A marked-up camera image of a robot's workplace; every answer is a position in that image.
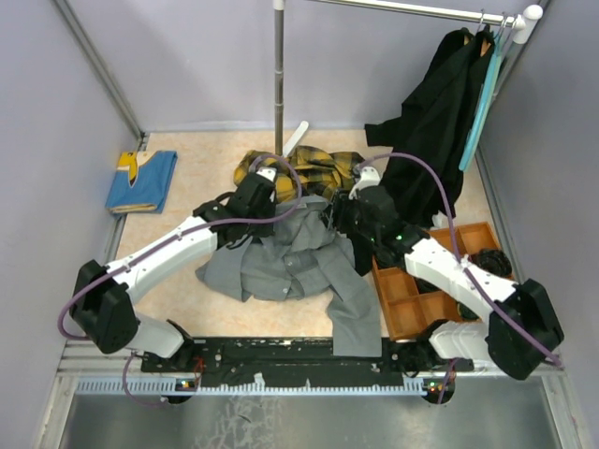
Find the grey button-up shirt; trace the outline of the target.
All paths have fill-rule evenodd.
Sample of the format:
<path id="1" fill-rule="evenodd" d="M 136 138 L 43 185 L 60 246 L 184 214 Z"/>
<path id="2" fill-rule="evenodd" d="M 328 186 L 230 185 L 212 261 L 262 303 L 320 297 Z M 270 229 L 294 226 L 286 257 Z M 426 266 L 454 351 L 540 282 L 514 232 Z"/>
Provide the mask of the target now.
<path id="1" fill-rule="evenodd" d="M 328 205 L 322 196 L 303 197 L 291 215 L 273 225 L 272 236 L 217 250 L 196 276 L 213 291 L 242 302 L 304 299 L 329 290 L 333 354 L 378 357 L 378 296 L 355 270 L 351 240 L 323 223 Z"/>

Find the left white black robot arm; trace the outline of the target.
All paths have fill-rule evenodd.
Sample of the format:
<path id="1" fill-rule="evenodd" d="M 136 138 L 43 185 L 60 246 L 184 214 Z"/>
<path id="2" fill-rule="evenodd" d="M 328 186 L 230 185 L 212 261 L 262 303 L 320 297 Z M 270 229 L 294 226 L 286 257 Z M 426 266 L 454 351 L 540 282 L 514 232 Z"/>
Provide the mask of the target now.
<path id="1" fill-rule="evenodd" d="M 134 306 L 179 269 L 221 248 L 267 235 L 275 212 L 273 168 L 248 174 L 234 192 L 196 208 L 175 229 L 145 248 L 105 266 L 80 268 L 70 317 L 104 355 L 132 350 L 157 358 L 165 369 L 188 369 L 195 359 L 191 336 L 171 320 L 136 313 Z"/>

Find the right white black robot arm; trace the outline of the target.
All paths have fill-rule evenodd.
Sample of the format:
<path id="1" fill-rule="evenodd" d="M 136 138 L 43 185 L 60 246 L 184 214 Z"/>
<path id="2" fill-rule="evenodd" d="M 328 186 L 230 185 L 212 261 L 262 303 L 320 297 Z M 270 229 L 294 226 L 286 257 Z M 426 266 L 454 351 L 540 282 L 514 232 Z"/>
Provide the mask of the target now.
<path id="1" fill-rule="evenodd" d="M 452 253 L 429 232 L 402 220 L 380 186 L 335 194 L 328 221 L 358 238 L 376 262 L 434 285 L 475 314 L 473 322 L 444 320 L 434 326 L 417 348 L 425 368 L 440 369 L 450 359 L 489 361 L 522 381 L 543 363 L 561 365 L 556 350 L 564 334 L 540 282 L 516 282 Z"/>

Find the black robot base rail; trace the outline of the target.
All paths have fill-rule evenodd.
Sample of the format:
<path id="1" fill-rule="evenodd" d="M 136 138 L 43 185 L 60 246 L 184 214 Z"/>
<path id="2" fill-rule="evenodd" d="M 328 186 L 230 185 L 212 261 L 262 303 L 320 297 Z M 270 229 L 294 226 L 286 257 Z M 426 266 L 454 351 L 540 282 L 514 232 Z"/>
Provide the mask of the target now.
<path id="1" fill-rule="evenodd" d="M 204 387 L 251 384 L 257 374 L 267 387 L 370 387 L 449 366 L 423 340 L 382 338 L 381 348 L 379 356 L 347 356 L 333 353 L 331 338 L 195 338 L 169 359 L 144 353 L 141 370 L 197 374 Z"/>

